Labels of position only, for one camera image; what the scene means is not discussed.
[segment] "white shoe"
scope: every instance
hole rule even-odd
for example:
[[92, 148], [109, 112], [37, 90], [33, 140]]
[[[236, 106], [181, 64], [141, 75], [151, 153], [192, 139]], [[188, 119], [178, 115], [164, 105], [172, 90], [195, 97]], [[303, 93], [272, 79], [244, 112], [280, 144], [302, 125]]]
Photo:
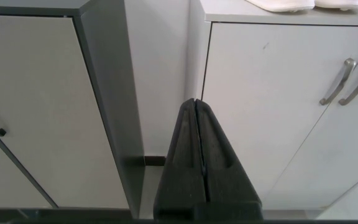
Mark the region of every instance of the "white shoe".
[[316, 6], [341, 10], [358, 10], [358, 0], [316, 0]]
[[299, 10], [314, 8], [314, 0], [247, 0], [247, 1], [270, 12], [296, 12]]

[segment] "black plastic object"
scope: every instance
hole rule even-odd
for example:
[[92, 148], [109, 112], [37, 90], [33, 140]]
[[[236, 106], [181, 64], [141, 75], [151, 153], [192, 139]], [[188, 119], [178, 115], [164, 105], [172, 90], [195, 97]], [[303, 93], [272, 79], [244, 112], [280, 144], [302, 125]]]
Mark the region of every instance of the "black plastic object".
[[263, 220], [261, 202], [211, 108], [180, 108], [154, 219]]
[[193, 218], [195, 204], [206, 201], [194, 101], [182, 104], [154, 202], [158, 219]]

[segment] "cabinet door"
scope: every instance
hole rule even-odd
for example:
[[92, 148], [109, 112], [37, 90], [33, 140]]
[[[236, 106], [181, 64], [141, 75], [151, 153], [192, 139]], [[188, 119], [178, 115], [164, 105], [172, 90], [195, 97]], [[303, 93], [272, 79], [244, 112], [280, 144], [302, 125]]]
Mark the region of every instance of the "cabinet door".
[[262, 201], [358, 61], [358, 27], [213, 24], [203, 100]]
[[0, 149], [0, 208], [48, 208], [49, 203]]
[[358, 182], [358, 65], [271, 191], [267, 208], [325, 208]]
[[0, 16], [0, 127], [59, 207], [128, 208], [72, 19]]

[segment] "cabinet side panel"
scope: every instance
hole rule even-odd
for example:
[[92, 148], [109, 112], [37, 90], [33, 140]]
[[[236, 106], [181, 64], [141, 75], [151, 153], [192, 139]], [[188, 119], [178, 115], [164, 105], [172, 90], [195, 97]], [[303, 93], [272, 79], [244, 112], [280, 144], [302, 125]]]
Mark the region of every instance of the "cabinet side panel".
[[185, 99], [201, 99], [203, 92], [209, 34], [212, 28], [212, 23], [205, 21], [204, 15], [201, 3], [198, 0], [190, 1]]
[[100, 1], [75, 18], [91, 82], [132, 216], [139, 214], [143, 145], [124, 1]]

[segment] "gray cabinet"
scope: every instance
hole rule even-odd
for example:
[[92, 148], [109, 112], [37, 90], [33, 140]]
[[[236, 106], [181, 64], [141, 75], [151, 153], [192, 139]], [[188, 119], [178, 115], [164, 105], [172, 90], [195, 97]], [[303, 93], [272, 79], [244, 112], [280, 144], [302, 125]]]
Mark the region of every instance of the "gray cabinet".
[[34, 4], [0, 5], [11, 15], [0, 15], [0, 140], [57, 206], [136, 217], [144, 165], [124, 1]]

